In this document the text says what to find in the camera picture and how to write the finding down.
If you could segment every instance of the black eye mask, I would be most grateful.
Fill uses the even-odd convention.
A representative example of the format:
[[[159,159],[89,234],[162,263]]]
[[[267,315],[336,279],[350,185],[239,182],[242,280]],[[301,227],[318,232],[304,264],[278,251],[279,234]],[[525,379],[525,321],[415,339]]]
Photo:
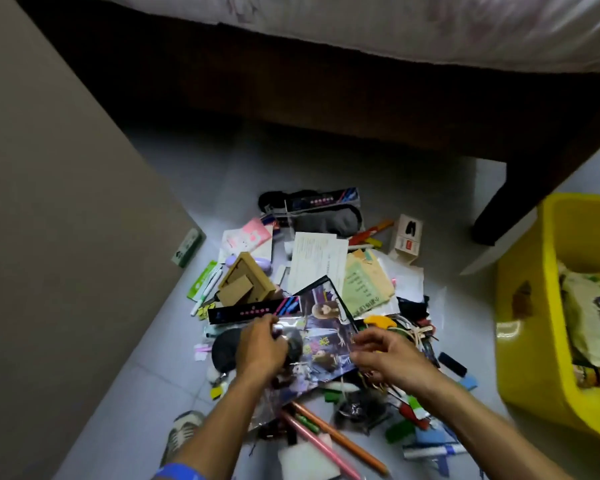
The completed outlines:
[[[296,232],[323,232],[337,234],[338,237],[351,237],[359,233],[362,227],[360,210],[349,204],[307,210],[299,216],[293,216],[292,220]]]

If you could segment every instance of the product box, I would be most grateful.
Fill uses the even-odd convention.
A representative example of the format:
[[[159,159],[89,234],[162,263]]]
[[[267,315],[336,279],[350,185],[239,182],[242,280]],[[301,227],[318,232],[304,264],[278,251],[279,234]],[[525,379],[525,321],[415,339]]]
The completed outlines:
[[[392,249],[389,256],[411,264],[420,254],[421,238],[422,221],[404,214],[400,215],[400,219],[393,226]]]

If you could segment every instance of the orange pencil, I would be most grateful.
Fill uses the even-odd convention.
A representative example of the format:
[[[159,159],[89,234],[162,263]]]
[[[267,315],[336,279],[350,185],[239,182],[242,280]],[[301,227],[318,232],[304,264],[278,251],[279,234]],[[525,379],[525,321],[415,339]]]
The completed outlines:
[[[344,446],[344,448],[351,451],[360,460],[364,461],[371,468],[374,468],[376,471],[378,471],[380,475],[389,474],[389,468],[387,468],[382,461],[378,460],[375,456],[371,455],[371,453],[360,448],[360,446],[358,446],[357,444],[353,443],[353,441],[348,439],[345,435],[339,432],[332,425],[330,425],[326,421],[323,421],[321,418],[313,414],[304,406],[296,403],[295,401],[293,401],[291,405],[296,409],[296,411],[302,414],[302,416],[304,416],[309,421],[317,425],[325,433],[328,433],[336,443],[340,444],[341,446]]]

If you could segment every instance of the person's right hand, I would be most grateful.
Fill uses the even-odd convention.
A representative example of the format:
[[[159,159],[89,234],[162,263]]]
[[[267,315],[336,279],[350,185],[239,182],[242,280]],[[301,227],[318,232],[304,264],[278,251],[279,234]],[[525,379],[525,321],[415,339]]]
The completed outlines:
[[[393,384],[419,400],[427,401],[440,385],[448,381],[422,352],[399,333],[369,327],[353,339],[351,360],[362,370],[370,371],[371,380],[375,383]]]

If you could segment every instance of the yellow plastic bin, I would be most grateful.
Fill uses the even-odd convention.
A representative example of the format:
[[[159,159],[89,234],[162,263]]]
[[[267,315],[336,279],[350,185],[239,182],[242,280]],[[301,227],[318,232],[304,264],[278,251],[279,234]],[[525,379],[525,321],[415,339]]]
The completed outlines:
[[[600,273],[600,196],[553,194],[498,261],[496,361],[506,403],[600,435],[600,388],[580,389],[571,366],[557,260]]]

